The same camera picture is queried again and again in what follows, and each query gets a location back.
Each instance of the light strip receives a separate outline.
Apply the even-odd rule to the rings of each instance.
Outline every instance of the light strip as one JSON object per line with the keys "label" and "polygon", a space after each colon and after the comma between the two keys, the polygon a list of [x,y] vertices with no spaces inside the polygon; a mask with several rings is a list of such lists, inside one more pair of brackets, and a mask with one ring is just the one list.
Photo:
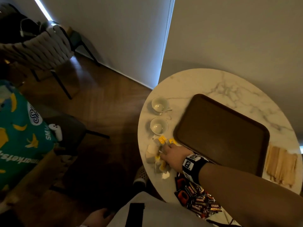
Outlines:
{"label": "light strip", "polygon": [[42,3],[40,2],[40,0],[35,0],[35,2],[37,3],[37,5],[38,5],[39,8],[41,9],[41,11],[43,12],[44,16],[47,18],[47,20],[53,21],[53,19],[52,19],[51,16],[48,14],[48,12],[47,12],[46,9],[44,8],[44,6],[43,6]]}

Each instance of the black wristband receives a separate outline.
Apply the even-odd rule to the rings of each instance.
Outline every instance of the black wristband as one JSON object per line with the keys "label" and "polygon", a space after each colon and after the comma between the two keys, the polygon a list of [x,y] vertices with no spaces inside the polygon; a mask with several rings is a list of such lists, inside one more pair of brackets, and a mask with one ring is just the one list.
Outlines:
{"label": "black wristband", "polygon": [[209,163],[206,158],[191,154],[186,157],[182,164],[183,174],[188,180],[199,185],[199,172],[206,163]]}

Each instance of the baseboard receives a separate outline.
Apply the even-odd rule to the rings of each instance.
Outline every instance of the baseboard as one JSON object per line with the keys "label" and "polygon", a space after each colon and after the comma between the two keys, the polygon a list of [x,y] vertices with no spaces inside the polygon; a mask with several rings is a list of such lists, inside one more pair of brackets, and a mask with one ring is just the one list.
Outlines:
{"label": "baseboard", "polygon": [[[80,52],[80,51],[76,51],[76,52],[77,52],[77,53],[80,53],[81,55],[83,55],[83,56],[85,56],[85,57],[87,57],[87,58],[89,58],[89,59],[91,59],[91,60],[93,60],[90,56],[88,56],[88,55],[85,54],[85,53],[82,53],[82,52]],[[147,88],[153,90],[153,88],[147,86],[146,84],[143,84],[143,83],[141,83],[140,81],[137,81],[137,80],[135,80],[134,78],[131,78],[130,76],[127,76],[127,75],[123,74],[122,72],[119,72],[119,71],[117,71],[116,69],[114,69],[114,68],[112,68],[112,67],[110,67],[110,66],[108,66],[108,65],[103,64],[103,63],[100,62],[99,60],[97,60],[97,61],[98,61],[100,64],[102,64],[103,66],[105,66],[105,67],[107,67],[107,68],[109,68],[109,69],[111,69],[111,70],[113,70],[113,71],[115,71],[115,72],[117,72],[117,73],[119,73],[119,74],[121,74],[121,75],[123,75],[123,76],[125,76],[125,77],[127,77],[127,78],[129,78],[129,79],[131,79],[131,80],[133,80],[133,81],[135,81],[135,82],[137,82],[137,83],[139,83],[139,84],[141,84],[141,85],[143,85],[144,87],[147,87]]]}

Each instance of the shoe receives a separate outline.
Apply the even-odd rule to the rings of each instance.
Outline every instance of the shoe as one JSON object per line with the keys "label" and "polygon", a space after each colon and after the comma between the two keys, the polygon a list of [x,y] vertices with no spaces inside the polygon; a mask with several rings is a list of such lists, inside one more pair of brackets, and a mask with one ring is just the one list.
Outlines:
{"label": "shoe", "polygon": [[147,176],[146,170],[144,169],[144,166],[141,166],[137,170],[136,176],[134,177],[134,183],[143,182],[145,184],[145,187],[146,187],[146,183],[147,183],[148,180],[149,180],[149,177]]}

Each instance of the round marble table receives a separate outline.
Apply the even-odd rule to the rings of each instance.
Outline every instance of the round marble table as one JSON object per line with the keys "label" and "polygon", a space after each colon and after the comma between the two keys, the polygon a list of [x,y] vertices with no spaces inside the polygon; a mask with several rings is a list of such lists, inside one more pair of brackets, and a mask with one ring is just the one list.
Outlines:
{"label": "round marble table", "polygon": [[[172,111],[163,113],[161,117],[165,118],[169,124],[169,130],[164,135],[171,138],[190,99],[198,93],[207,95],[262,123],[269,130],[270,142],[273,145],[283,147],[290,153],[301,154],[296,135],[286,116],[259,88],[236,75],[214,69],[190,69],[178,72],[163,80],[150,93],[141,110],[138,125],[138,143],[143,165],[152,184],[166,202],[179,204],[174,195],[176,172],[170,170],[170,177],[162,179],[162,174],[154,172],[154,165],[146,163],[146,149],[154,135],[149,124],[157,116],[153,113],[151,101],[157,96],[163,96],[169,100]],[[265,172],[262,177],[269,179]],[[299,194],[302,180],[303,164],[302,158],[299,157],[295,184],[290,190]]]}

